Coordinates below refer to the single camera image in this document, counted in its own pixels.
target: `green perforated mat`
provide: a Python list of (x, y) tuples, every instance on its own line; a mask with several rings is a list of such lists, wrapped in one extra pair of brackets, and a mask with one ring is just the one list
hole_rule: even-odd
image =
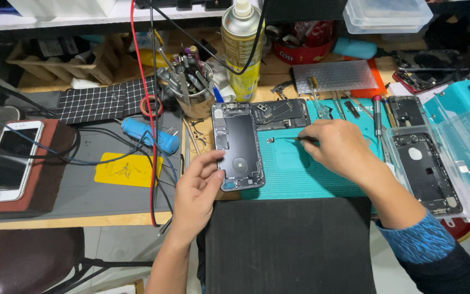
[[(372, 102), (369, 99), (359, 99), (360, 102), (372, 112)], [(334, 108), (332, 100), (324, 100), (323, 104)], [(312, 101), (307, 101), (311, 122), (317, 118), (317, 111)], [(370, 119), (356, 105), (360, 118), (355, 119), (344, 106), (346, 118), (358, 125), (365, 138), (371, 140), (370, 149), (379, 158), (376, 146), (373, 120)], [(338, 112), (331, 112), (334, 118), (338, 118)], [(382, 106), (382, 123), (388, 127), (388, 118)], [(317, 163), (304, 151), (298, 143), (284, 140), (285, 137), (296, 137), (302, 128), (270, 130), (258, 132), (262, 161), (264, 164), (264, 176), (266, 184), (262, 188), (241, 191), (242, 199), (294, 199), (294, 198), (329, 198), (329, 197), (365, 197), (366, 195), (357, 185), (347, 179), (327, 170)], [(275, 143), (266, 143), (268, 138), (275, 138)]]

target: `screen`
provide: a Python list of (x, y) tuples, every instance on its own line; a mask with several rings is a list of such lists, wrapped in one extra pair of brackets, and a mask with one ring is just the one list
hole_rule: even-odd
[[(18, 130), (34, 140), (38, 129)], [(0, 150), (21, 155), (30, 155), (33, 143), (12, 131), (4, 131), (1, 137)], [(27, 158), (7, 157), (0, 155), (0, 191), (18, 190), (27, 169)]]

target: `stool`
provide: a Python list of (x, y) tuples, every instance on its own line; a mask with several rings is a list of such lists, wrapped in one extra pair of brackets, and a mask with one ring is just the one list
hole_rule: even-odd
[[(105, 262), (86, 258), (84, 253), (82, 228), (0, 230), (0, 294), (62, 294), (111, 267), (153, 265), (153, 262)], [(82, 278), (92, 266), (101, 269)], [(74, 276), (50, 289), (67, 277), (72, 267)]]

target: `blue heat gun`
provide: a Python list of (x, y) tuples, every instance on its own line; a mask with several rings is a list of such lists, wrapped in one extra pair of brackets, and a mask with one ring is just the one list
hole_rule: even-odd
[[(143, 124), (142, 122), (135, 120), (131, 117), (123, 119), (123, 122), (121, 123), (121, 128), (129, 136), (135, 137), (137, 139), (140, 139), (140, 137), (144, 134), (145, 131), (148, 131), (150, 134), (152, 134), (150, 125)], [(153, 146), (153, 140), (148, 135), (144, 137), (143, 143), (148, 146)], [(167, 154), (173, 154), (181, 145), (181, 141), (177, 136), (172, 136), (165, 132), (159, 131), (159, 139), (157, 140), (157, 144), (159, 144), (160, 148)]]

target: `yellow spray can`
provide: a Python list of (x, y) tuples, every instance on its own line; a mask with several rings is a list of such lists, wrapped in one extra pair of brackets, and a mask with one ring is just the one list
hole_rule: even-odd
[[(250, 58), (260, 17), (261, 10), (251, 5), (249, 0), (236, 0), (235, 5), (228, 8), (222, 16), (221, 31), (226, 64), (235, 71), (242, 71)], [(255, 95), (264, 38), (264, 29), (261, 29), (255, 54), (246, 71), (242, 75), (228, 72), (229, 83), (235, 91), (237, 102), (248, 102)]]

